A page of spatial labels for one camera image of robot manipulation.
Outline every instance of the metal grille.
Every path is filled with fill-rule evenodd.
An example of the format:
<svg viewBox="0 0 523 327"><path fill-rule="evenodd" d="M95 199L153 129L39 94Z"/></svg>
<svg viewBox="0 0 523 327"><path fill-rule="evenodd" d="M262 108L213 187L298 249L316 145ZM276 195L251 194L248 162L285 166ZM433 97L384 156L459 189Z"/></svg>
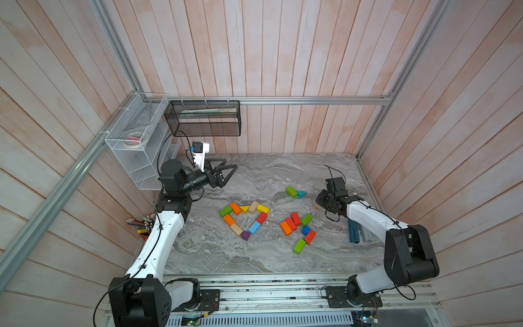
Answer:
<svg viewBox="0 0 523 327"><path fill-rule="evenodd" d="M181 326L182 315L171 314L167 326ZM200 319L201 326L340 326L354 324L350 311L226 313Z"/></svg>
<svg viewBox="0 0 523 327"><path fill-rule="evenodd" d="M238 101L171 101L165 119L187 136L240 136L242 129Z"/></svg>
<svg viewBox="0 0 523 327"><path fill-rule="evenodd" d="M170 144L168 124L162 119L167 107L165 95L138 93L109 131L106 142L138 189L160 190L158 152ZM173 148L164 146L160 166L172 157Z"/></svg>
<svg viewBox="0 0 523 327"><path fill-rule="evenodd" d="M113 150L145 151L147 143L167 107L165 95L155 99L155 93L138 93L107 135L107 145Z"/></svg>

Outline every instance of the purple block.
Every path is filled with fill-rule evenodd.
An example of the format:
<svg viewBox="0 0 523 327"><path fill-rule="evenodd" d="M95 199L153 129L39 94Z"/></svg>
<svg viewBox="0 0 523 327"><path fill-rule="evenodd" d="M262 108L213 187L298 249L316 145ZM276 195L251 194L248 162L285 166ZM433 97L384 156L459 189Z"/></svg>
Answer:
<svg viewBox="0 0 523 327"><path fill-rule="evenodd" d="M247 232L247 231L243 231L242 232L242 239L244 239L245 241L247 241L249 239L249 236L251 235L251 233Z"/></svg>

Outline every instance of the ventilation grille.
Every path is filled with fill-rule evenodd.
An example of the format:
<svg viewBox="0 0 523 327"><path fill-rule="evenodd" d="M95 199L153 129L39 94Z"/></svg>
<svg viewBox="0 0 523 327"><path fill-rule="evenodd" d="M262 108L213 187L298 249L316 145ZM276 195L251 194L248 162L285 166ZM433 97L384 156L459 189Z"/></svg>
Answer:
<svg viewBox="0 0 523 327"><path fill-rule="evenodd" d="M167 326L181 326L182 315L171 314ZM286 312L286 313L226 313L200 319L201 326L331 326L352 325L350 311Z"/></svg>

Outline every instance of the wire shelf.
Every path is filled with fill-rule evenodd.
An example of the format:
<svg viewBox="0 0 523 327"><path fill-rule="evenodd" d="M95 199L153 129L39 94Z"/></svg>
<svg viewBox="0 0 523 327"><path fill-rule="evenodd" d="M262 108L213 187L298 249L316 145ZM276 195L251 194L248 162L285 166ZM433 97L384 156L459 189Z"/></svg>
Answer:
<svg viewBox="0 0 523 327"><path fill-rule="evenodd" d="M238 101L171 101L165 110L171 131L187 136L240 136Z"/></svg>
<svg viewBox="0 0 523 327"><path fill-rule="evenodd" d="M180 142L171 143L173 137L163 119L167 104L163 94L136 94L105 139L138 189L161 189L157 163L164 141L160 166L178 151Z"/></svg>
<svg viewBox="0 0 523 327"><path fill-rule="evenodd" d="M109 131L105 139L107 145L112 150L144 151L167 104L164 94L136 94Z"/></svg>

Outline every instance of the white wire basket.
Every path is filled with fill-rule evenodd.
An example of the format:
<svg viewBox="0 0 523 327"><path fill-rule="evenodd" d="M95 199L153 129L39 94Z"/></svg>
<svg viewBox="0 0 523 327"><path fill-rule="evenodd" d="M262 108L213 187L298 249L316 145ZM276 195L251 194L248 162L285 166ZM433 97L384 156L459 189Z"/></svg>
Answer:
<svg viewBox="0 0 523 327"><path fill-rule="evenodd" d="M105 139L138 189L160 190L157 167L178 152L163 118L167 104L165 94L136 94Z"/></svg>

